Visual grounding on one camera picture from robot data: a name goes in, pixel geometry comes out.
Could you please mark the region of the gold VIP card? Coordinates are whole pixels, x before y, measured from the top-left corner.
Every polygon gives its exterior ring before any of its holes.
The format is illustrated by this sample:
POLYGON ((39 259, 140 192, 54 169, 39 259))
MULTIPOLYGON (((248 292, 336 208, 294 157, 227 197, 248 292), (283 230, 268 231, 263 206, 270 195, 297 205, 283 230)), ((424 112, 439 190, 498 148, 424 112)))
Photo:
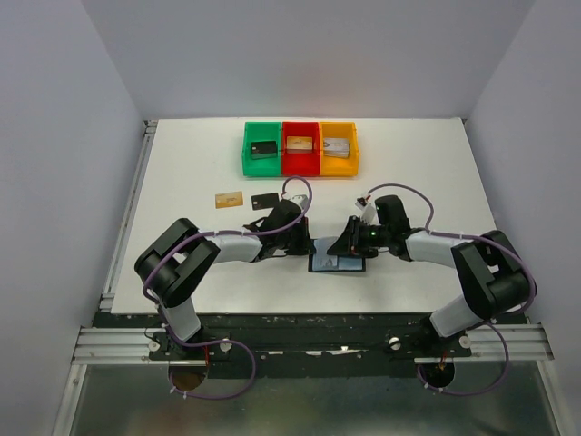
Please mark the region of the gold VIP card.
POLYGON ((243 193, 242 191, 229 192, 229 193, 217 193, 215 195, 215 208, 231 208, 243 206, 243 193))

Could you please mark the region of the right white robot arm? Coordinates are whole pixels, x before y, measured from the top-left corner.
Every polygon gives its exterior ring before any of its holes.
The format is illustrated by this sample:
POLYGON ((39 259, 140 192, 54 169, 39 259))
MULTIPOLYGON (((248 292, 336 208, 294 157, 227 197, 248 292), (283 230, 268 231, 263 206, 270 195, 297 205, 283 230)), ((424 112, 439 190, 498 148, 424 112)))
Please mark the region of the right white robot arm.
POLYGON ((456 271, 461 294, 434 311, 418 333, 419 348, 427 355, 441 354, 451 336, 488 322, 533 296, 534 281, 502 232, 460 237, 413 228, 396 195, 378 198, 375 212, 377 224, 351 216, 327 254, 368 259, 386 249, 402 261, 434 263, 456 271))

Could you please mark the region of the black leather card holder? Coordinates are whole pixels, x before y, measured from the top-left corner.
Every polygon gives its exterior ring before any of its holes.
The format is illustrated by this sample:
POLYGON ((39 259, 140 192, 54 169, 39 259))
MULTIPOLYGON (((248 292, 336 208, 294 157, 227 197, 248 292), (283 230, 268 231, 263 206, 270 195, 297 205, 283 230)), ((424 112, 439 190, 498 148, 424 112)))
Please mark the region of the black leather card holder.
POLYGON ((362 258, 331 256, 328 249, 338 240, 337 237, 323 237, 313 241, 315 252, 309 256, 310 273, 363 273, 366 262, 362 258))

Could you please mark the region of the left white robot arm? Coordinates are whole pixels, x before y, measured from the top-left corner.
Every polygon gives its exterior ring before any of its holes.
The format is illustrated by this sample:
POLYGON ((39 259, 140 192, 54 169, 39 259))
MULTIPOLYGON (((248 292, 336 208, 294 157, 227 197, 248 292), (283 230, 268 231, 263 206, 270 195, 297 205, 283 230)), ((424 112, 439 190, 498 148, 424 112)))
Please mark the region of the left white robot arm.
POLYGON ((135 261, 143 294, 158 308, 173 334, 170 347, 183 359, 201 348, 201 321, 192 294, 211 266, 218 263, 257 263, 283 252, 303 256, 315 252, 304 195, 281 199, 271 212, 239 231, 203 232, 190 220, 176 220, 135 261))

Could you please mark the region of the black credit card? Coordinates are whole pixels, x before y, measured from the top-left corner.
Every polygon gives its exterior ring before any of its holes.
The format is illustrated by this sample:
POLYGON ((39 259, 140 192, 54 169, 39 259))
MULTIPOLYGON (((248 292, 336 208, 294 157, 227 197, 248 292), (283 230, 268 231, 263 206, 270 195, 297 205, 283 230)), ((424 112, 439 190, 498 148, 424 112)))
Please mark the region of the black credit card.
POLYGON ((253 211, 274 208, 280 201, 278 193, 261 193, 251 196, 251 208, 253 211))

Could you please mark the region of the silver credit card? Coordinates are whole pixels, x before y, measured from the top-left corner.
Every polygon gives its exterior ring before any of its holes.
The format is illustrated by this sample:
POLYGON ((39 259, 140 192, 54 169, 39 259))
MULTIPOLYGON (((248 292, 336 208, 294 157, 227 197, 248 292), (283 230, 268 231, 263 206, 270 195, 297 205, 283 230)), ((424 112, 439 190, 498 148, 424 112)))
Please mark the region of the silver credit card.
POLYGON ((310 267, 316 273, 335 272, 339 269, 339 257, 327 255, 327 250, 337 237, 324 237, 313 242, 315 253, 310 260, 310 267))

